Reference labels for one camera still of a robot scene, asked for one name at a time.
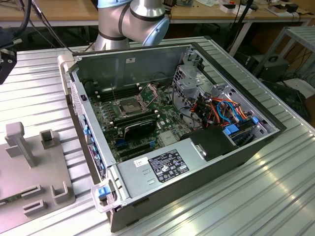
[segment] slotted aluminum surface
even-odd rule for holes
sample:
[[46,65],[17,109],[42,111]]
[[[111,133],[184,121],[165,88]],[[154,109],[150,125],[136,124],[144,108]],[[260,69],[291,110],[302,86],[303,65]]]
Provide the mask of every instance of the slotted aluminum surface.
[[[315,234],[314,129],[211,40],[197,42],[286,126],[287,130],[245,165],[111,234],[106,214],[89,194],[92,179],[73,128],[57,68],[65,50],[20,52],[0,86],[0,141],[3,125],[22,121],[26,134],[59,132],[76,202],[3,235],[295,235]],[[218,83],[219,77],[205,68]]]
[[315,27],[288,27],[285,33],[313,53],[315,52]]

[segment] blue drive bracket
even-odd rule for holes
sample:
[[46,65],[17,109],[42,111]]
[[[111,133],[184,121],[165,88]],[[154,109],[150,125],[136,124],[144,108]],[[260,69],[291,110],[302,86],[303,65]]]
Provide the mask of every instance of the blue drive bracket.
[[231,134],[239,131],[239,129],[236,127],[236,125],[231,124],[231,125],[226,126],[224,128],[224,131],[226,132],[227,135],[231,135]]

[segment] gray fixture base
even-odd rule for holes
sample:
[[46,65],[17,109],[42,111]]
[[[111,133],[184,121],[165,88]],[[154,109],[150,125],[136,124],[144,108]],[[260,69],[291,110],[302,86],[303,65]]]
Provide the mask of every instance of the gray fixture base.
[[[0,145],[0,233],[75,201],[58,133],[51,139],[50,131],[44,134],[25,139],[36,163],[32,168],[20,152],[10,157],[10,146]],[[50,143],[44,145],[43,138]]]

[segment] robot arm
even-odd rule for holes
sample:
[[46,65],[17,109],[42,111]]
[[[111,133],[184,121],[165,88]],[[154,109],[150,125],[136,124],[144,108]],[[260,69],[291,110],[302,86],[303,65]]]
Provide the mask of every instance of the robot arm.
[[128,38],[143,46],[159,44],[169,19],[161,0],[99,0],[95,50],[129,48]]

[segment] power supply label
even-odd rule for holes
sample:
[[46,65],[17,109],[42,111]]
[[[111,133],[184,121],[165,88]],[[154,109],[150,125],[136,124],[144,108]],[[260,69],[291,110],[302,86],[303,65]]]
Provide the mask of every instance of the power supply label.
[[161,183],[189,171],[176,149],[149,159],[149,164]]

